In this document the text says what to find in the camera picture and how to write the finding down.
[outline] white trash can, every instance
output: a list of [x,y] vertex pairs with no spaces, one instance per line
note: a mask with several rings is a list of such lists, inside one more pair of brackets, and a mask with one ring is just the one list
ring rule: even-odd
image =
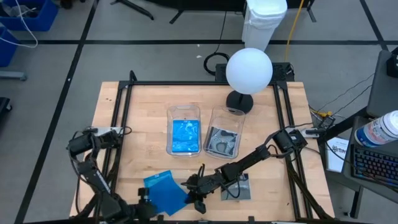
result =
[[285,17],[286,0],[247,0],[242,33],[245,48],[264,51],[275,28]]

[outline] paper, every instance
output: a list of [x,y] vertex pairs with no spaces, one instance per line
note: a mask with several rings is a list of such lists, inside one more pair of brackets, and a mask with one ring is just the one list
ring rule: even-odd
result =
[[331,149],[328,148],[326,150],[326,169],[328,171],[341,172],[344,161],[337,157],[333,152],[345,159],[348,148],[348,140],[333,138],[328,141],[328,145],[331,147]]

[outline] blue bin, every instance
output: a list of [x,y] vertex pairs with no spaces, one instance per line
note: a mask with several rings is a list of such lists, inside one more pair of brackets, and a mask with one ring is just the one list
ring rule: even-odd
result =
[[[4,4],[10,7],[16,6],[15,0],[4,0]],[[40,9],[39,15],[35,18],[24,17],[25,23],[31,31],[48,31],[57,16],[58,8],[51,0],[19,0],[19,5],[26,5],[29,8]],[[19,17],[0,17],[0,22],[9,30],[26,30]]]
[[[0,37],[4,40],[19,44],[19,41],[11,35],[5,27],[0,27]],[[0,67],[6,67],[10,64],[17,47],[18,46],[14,44],[0,40]]]

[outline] black lamp base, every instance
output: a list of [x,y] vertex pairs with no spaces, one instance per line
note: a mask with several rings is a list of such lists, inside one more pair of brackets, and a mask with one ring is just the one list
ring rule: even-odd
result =
[[253,107],[253,97],[232,91],[226,98],[226,106],[248,113]]

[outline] keyboard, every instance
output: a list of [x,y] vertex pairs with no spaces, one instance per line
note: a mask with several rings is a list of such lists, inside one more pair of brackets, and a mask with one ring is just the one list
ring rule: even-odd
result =
[[380,184],[374,180],[377,179],[398,189],[397,156],[370,151],[358,146],[353,146],[351,152],[351,163],[355,166],[351,168],[353,177]]

